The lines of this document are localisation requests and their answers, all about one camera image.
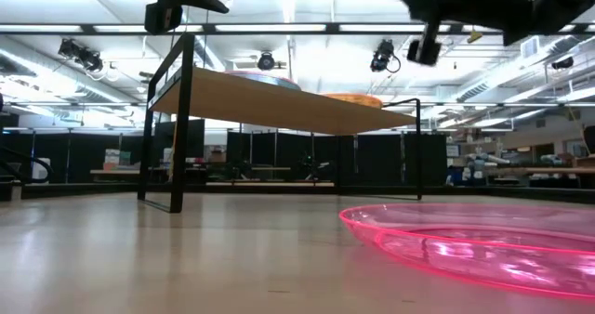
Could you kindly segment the black metal rig frame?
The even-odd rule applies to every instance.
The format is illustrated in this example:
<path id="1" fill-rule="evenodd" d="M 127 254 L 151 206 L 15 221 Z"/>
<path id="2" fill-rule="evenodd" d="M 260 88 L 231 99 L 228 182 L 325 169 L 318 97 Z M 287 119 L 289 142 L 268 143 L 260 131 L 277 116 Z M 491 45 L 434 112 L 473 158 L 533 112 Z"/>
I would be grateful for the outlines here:
<path id="1" fill-rule="evenodd" d="M 426 187 L 419 177 L 415 186 L 346 186 L 341 174 L 337 174 L 335 183 L 263 183 L 263 182 L 220 182 L 210 184 L 189 184 L 183 173 L 174 175 L 171 184 L 151 184 L 148 182 L 149 170 L 146 164 L 140 167 L 139 180 L 131 183 L 103 184 L 49 184 L 33 185 L 17 180 L 0 182 L 0 202 L 24 199 L 65 197 L 86 194 L 105 194 L 135 191 L 137 199 L 149 203 L 148 193 L 168 193 L 171 205 L 164 211 L 177 213 L 181 210 L 185 193 L 224 193 L 224 194 L 329 194 L 344 196 L 389 196 L 392 199 L 418 200 L 429 195 L 487 195 L 498 197 L 517 197 L 555 202 L 595 204 L 595 190 L 548 189 L 521 187 L 474 187 L 452 188 L 446 186 Z"/>

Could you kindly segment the silver ceiling duct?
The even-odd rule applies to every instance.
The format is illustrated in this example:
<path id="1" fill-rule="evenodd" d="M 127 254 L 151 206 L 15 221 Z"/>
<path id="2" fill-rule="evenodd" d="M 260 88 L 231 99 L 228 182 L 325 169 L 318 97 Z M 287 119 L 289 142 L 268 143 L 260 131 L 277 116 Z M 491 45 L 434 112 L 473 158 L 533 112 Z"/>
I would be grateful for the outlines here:
<path id="1" fill-rule="evenodd" d="M 595 40 L 595 35 L 564 35 L 542 45 L 545 36 L 532 36 L 520 45 L 521 54 L 488 69 L 476 80 L 462 85 L 449 101 L 465 102 L 485 91 L 527 74 L 538 64 L 570 53 L 575 47 Z"/>

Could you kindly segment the orange transparent plastic plate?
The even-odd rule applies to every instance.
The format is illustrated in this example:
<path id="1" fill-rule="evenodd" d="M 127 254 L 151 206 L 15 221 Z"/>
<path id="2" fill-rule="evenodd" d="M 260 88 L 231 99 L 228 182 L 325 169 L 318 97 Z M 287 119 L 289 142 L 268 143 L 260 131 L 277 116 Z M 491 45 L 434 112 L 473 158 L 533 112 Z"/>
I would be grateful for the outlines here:
<path id="1" fill-rule="evenodd" d="M 372 107 L 376 109 L 381 109 L 383 107 L 383 102 L 376 97 L 369 96 L 366 94 L 356 94 L 356 93 L 328 93 L 324 94 L 327 98 L 333 98 L 337 100 L 346 101 L 353 104 L 363 105 L 367 107 Z"/>

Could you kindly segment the pink transparent plastic plate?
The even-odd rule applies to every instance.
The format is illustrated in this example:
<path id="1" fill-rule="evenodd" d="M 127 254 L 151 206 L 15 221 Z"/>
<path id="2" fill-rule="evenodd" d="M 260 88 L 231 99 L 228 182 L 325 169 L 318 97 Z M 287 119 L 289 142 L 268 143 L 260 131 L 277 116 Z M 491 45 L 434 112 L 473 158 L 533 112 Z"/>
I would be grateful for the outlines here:
<path id="1" fill-rule="evenodd" d="M 301 91 L 301 87 L 295 82 L 283 77 L 273 76 L 264 72 L 226 71 L 226 73 L 229 75 L 234 75 L 265 84 L 278 85 Z"/>
<path id="2" fill-rule="evenodd" d="M 383 203 L 339 218 L 403 265 L 521 292 L 595 300 L 595 211 L 514 204 Z"/>

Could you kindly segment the wooden tray board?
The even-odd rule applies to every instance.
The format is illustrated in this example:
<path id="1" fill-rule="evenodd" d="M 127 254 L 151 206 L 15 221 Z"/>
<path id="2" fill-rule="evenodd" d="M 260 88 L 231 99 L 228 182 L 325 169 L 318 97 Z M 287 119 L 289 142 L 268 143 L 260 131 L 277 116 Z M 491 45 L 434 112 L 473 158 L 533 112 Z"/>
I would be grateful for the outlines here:
<path id="1" fill-rule="evenodd" d="M 344 137 L 382 128 L 420 125 L 418 115 L 385 111 L 327 96 L 297 91 L 197 68 L 194 33 L 183 33 L 149 82 L 137 198 L 150 204 L 146 193 L 152 151 L 152 120 L 156 111 L 177 116 L 170 204 L 152 207 L 170 214 L 182 210 L 186 187 L 185 160 L 192 116 L 288 128 Z"/>

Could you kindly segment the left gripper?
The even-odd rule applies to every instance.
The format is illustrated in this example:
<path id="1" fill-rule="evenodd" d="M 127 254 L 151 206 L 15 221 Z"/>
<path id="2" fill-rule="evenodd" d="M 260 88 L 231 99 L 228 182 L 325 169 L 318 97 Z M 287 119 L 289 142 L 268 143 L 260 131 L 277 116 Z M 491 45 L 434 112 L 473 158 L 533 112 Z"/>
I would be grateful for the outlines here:
<path id="1" fill-rule="evenodd" d="M 219 0 L 155 0 L 154 3 L 145 6 L 145 30 L 150 34 L 163 34 L 174 30 L 181 23 L 183 6 L 218 13 L 229 12 Z"/>

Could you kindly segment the black partition curtain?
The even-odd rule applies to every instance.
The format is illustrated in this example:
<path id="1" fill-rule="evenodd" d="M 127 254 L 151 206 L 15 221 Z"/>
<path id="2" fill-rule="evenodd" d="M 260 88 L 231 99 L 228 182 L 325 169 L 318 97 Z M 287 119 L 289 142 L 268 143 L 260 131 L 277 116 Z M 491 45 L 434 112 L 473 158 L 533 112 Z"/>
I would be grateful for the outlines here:
<path id="1" fill-rule="evenodd" d="M 344 185 L 426 185 L 446 177 L 442 135 L 372 134 L 346 137 L 278 131 L 208 131 L 189 123 L 186 180 L 198 185 L 239 181 L 319 181 Z M 52 184 L 135 182 L 143 136 L 138 129 L 9 127 L 0 145 L 32 155 L 53 169 Z"/>

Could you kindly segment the wooden work table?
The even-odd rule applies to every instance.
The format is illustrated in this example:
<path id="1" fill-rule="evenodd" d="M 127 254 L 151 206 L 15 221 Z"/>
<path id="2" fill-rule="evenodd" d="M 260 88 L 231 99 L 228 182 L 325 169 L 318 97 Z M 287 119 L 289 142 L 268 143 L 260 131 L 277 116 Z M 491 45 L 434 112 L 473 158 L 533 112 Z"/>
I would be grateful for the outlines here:
<path id="1" fill-rule="evenodd" d="M 89 174 L 94 182 L 124 182 L 137 183 L 140 181 L 139 169 L 110 169 L 90 170 Z M 188 184 L 205 184 L 208 180 L 207 170 L 203 167 L 185 169 L 185 180 Z M 165 184 L 173 181 L 173 175 L 163 167 L 149 168 L 148 182 Z"/>
<path id="2" fill-rule="evenodd" d="M 488 181 L 514 179 L 522 186 L 529 186 L 532 178 L 562 179 L 574 178 L 580 189 L 595 189 L 595 167 L 497 167 L 483 171 Z"/>

